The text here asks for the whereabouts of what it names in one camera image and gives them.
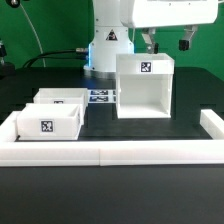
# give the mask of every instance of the black table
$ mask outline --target black table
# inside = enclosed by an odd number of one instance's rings
[[[72,68],[21,69],[0,80],[0,120],[39,88],[114,89]],[[224,116],[224,83],[177,68],[171,119],[118,120],[114,104],[91,104],[79,141],[210,139],[201,109]],[[223,223],[224,166],[0,168],[0,223]]]

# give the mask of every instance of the black cable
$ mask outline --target black cable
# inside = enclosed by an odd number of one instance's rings
[[[43,54],[38,55],[35,58],[32,58],[30,60],[28,60],[24,65],[23,68],[25,67],[31,67],[37,60],[39,59],[43,59],[43,58],[47,58],[46,56],[48,55],[56,55],[56,54],[67,54],[67,53],[76,53],[75,49],[70,49],[70,50],[62,50],[62,51],[50,51],[50,52],[46,52]],[[77,56],[74,57],[73,59],[78,59],[78,60],[86,60],[86,57],[81,57],[81,56]]]

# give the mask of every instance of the white plastic container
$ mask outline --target white plastic container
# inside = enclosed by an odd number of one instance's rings
[[[77,140],[79,104],[27,104],[17,117],[20,140]]]
[[[173,74],[166,54],[117,55],[118,118],[170,118]]]
[[[88,89],[86,88],[40,88],[33,98],[36,104],[80,104],[81,124],[88,106]]]

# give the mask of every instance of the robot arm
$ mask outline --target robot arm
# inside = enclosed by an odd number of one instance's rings
[[[122,24],[144,28],[149,53],[156,53],[158,48],[153,38],[156,27],[185,25],[185,35],[179,41],[179,49],[185,51],[191,47],[197,25],[213,23],[217,14],[218,0],[120,0]]]

